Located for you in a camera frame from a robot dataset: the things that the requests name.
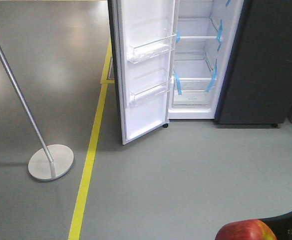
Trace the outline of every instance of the metal pole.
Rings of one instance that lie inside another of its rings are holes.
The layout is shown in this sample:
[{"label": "metal pole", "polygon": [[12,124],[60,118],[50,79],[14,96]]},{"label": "metal pole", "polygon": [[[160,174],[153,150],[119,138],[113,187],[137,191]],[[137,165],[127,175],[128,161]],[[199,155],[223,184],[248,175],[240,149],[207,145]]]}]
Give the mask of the metal pole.
[{"label": "metal pole", "polygon": [[40,133],[38,127],[37,127],[37,124],[36,124],[34,118],[32,117],[32,114],[31,114],[31,112],[30,112],[30,110],[28,108],[28,105],[26,103],[26,100],[25,100],[25,98],[24,98],[24,96],[23,96],[23,94],[22,94],[22,92],[21,92],[21,90],[20,90],[20,88],[19,88],[19,86],[17,84],[17,81],[16,81],[16,79],[15,79],[15,77],[14,77],[14,75],[13,75],[11,69],[10,69],[8,61],[6,60],[6,57],[5,57],[4,53],[1,50],[1,47],[0,47],[0,61],[1,61],[2,65],[3,65],[3,67],[5,68],[5,71],[6,71],[8,77],[9,77],[9,79],[11,81],[11,84],[14,87],[14,89],[15,89],[18,97],[19,97],[19,100],[21,101],[21,104],[25,109],[25,111],[26,111],[26,113],[27,113],[27,115],[28,115],[28,117],[29,117],[29,119],[31,121],[31,124],[32,124],[33,128],[35,129],[35,131],[37,133],[37,136],[38,136],[38,138],[39,138],[39,140],[41,142],[42,148],[44,149],[44,151],[46,153],[46,156],[47,156],[47,158],[48,158],[48,160],[50,162],[50,166],[53,166],[52,156],[51,156],[51,154],[50,154],[50,152],[49,152],[49,150],[47,148],[47,145],[45,144],[45,142],[44,142],[44,140],[43,140],[43,138],[41,136],[41,133]]}]

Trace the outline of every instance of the refrigerator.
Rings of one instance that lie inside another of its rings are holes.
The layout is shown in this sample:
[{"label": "refrigerator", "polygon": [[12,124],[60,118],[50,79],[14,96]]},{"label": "refrigerator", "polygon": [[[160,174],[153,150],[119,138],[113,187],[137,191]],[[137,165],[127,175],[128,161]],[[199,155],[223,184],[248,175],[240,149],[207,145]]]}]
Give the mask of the refrigerator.
[{"label": "refrigerator", "polygon": [[[166,128],[169,120],[223,116],[220,99],[226,102],[230,94],[251,9],[262,8],[264,2],[108,0],[123,144]],[[245,81],[250,82],[243,78],[240,84]]]},{"label": "refrigerator", "polygon": [[292,0],[245,0],[215,121],[274,127],[292,108]]}]

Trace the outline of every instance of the white appliance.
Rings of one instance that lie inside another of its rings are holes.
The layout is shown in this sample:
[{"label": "white appliance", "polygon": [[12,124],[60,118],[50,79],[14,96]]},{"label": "white appliance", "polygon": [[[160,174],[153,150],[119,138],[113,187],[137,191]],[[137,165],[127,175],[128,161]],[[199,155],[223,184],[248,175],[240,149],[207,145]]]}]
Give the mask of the white appliance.
[{"label": "white appliance", "polygon": [[111,0],[123,144],[213,119],[244,0]]}]

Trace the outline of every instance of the door shelf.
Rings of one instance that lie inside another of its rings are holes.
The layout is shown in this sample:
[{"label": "door shelf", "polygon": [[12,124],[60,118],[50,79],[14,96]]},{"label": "door shelf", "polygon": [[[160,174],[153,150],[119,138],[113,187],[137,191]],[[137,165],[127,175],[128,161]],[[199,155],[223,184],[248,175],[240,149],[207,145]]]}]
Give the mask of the door shelf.
[{"label": "door shelf", "polygon": [[213,0],[180,0],[179,16],[183,18],[208,18]]},{"label": "door shelf", "polygon": [[175,48],[176,34],[140,46],[128,46],[128,61],[137,64]]},{"label": "door shelf", "polygon": [[168,81],[141,92],[130,92],[130,104],[137,107],[168,92]]}]

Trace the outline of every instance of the refrigerator door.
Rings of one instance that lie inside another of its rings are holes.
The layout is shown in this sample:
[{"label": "refrigerator door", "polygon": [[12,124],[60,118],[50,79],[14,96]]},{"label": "refrigerator door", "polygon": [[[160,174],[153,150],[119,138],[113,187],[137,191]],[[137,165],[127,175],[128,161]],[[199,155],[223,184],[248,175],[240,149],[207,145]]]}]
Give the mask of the refrigerator door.
[{"label": "refrigerator door", "polygon": [[108,0],[123,144],[168,123],[175,0]]},{"label": "refrigerator door", "polygon": [[292,0],[245,0],[244,8],[216,121],[281,124],[292,106]]}]

